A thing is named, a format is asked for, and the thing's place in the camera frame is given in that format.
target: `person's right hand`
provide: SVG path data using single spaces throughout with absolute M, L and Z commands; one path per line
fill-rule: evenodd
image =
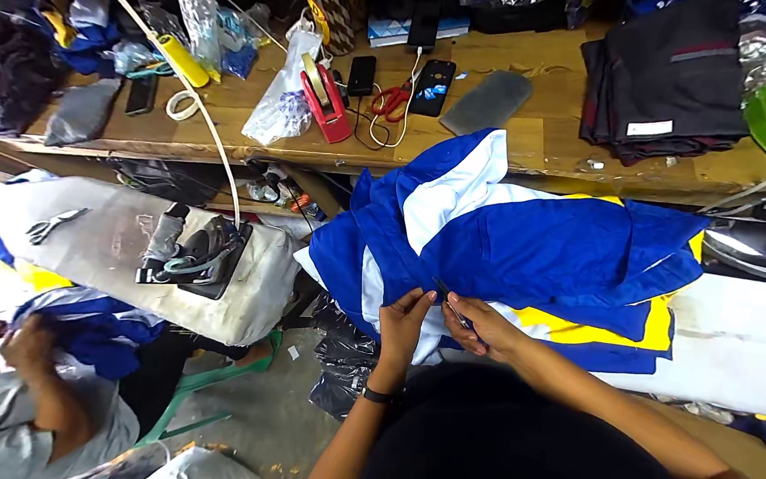
M 489 357 L 496 361 L 508 362 L 510 354 L 527 340 L 525 333 L 480 299 L 463 298 L 451 292 L 448 301 L 474 324 L 475 331 L 465 329 L 448 304 L 442 306 L 445 326 L 451 331 L 451 337 L 467 351 L 479 356 L 489 353 Z M 489 351 L 477 341 L 475 332 L 489 345 Z
M 54 370 L 52 346 L 55 335 L 43 327 L 43 318 L 31 314 L 17 332 L 9 332 L 0 352 L 6 363 L 22 376 Z

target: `yellow cylinder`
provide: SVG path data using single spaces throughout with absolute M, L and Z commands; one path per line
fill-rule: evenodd
M 197 60 L 188 53 L 188 50 L 179 43 L 173 35 L 162 35 L 158 38 L 164 49 L 167 51 L 169 58 L 167 61 L 176 65 L 183 73 L 185 78 L 191 82 L 192 85 L 199 88 L 208 83 L 208 73 L 200 67 Z

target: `black shirt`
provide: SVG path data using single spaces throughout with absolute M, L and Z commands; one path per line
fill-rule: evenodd
M 407 383 L 363 478 L 668 478 L 655 458 L 601 419 L 572 411 L 510 371 L 446 364 Z

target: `gray shirt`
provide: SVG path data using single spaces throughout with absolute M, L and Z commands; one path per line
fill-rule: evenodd
M 66 479 L 93 469 L 132 447 L 138 420 L 117 395 L 117 384 L 92 368 L 68 367 L 59 374 L 72 387 L 98 431 L 87 444 L 48 463 L 52 433 L 33 430 L 34 402 L 14 372 L 0 373 L 0 477 Z

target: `scissors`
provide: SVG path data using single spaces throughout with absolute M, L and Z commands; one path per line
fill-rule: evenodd
M 446 302 L 448 304 L 448 307 L 451 308 L 451 311 L 453 311 L 454 315 L 457 316 L 457 321 L 460 321 L 460 326 L 474 332 L 475 336 L 477 336 L 477 342 L 484 344 L 484 346 L 489 348 L 489 345 L 487 343 L 484 343 L 484 340 L 481 339 L 480 335 L 478 335 L 477 331 L 475 331 L 475 325 L 472 323 L 472 320 L 466 318 L 465 316 L 460 314 L 459 311 L 453 308 L 453 305 L 448 300 L 448 294 L 451 292 L 451 290 L 445 286 L 445 283 L 443 283 L 440 278 L 433 278 L 433 280 L 436 281 L 437 288 L 439 288 L 438 293 L 441 294 L 443 298 L 445 298 L 443 302 Z
M 39 245 L 46 240 L 49 233 L 55 229 L 60 223 L 66 223 L 72 221 L 81 215 L 90 211 L 90 208 L 79 208 L 78 210 L 69 210 L 69 212 L 63 212 L 59 215 L 52 216 L 48 220 L 39 221 L 31 225 L 28 228 L 26 234 L 28 234 L 28 241 L 32 245 Z
M 419 78 L 421 70 L 415 73 L 415 78 Z M 410 93 L 413 91 L 413 78 L 403 82 L 401 86 L 393 86 L 389 89 L 383 90 L 375 96 L 375 99 L 371 102 L 371 111 L 375 115 L 384 115 L 384 118 L 389 123 L 398 123 L 403 119 L 403 116 L 407 114 L 407 110 L 404 109 L 403 113 L 393 117 L 392 112 L 398 109 L 399 105 L 410 100 Z M 380 99 L 384 99 L 383 106 L 377 107 L 377 102 Z

